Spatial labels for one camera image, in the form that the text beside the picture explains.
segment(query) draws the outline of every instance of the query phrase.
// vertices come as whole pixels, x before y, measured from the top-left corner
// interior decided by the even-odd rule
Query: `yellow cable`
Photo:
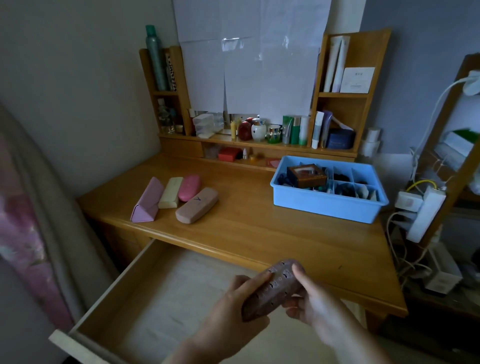
[[[438,190],[438,187],[437,187],[437,184],[435,183],[435,181],[432,181],[432,180],[420,180],[420,181],[416,181],[413,185],[411,185],[409,188],[407,188],[407,192],[410,191],[413,187],[415,187],[416,185],[420,184],[420,183],[423,183],[423,182],[430,182],[431,184],[433,184],[433,187],[435,190]]]

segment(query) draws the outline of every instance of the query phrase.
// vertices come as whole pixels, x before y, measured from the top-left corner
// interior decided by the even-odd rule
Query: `red box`
[[[237,159],[238,153],[242,153],[240,148],[227,146],[220,149],[220,152],[218,153],[218,159],[224,162],[234,162],[235,159]]]

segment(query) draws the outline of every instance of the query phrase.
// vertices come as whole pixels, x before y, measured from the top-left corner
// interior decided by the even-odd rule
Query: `blue gray wall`
[[[360,30],[385,27],[392,36],[367,124],[383,129],[382,153],[408,153],[464,56],[480,51],[480,1],[367,0]]]

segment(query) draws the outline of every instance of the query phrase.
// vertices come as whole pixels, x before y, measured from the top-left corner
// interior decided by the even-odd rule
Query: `pink floral fabric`
[[[0,135],[0,255],[10,263],[49,320],[64,331],[73,320],[55,281],[35,213]]]

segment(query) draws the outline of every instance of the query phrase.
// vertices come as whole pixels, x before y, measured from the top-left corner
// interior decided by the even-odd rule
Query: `person's right hand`
[[[346,332],[361,328],[350,310],[306,273],[293,266],[293,274],[302,284],[301,297],[290,297],[282,306],[287,315],[310,325],[323,343],[334,347]]]

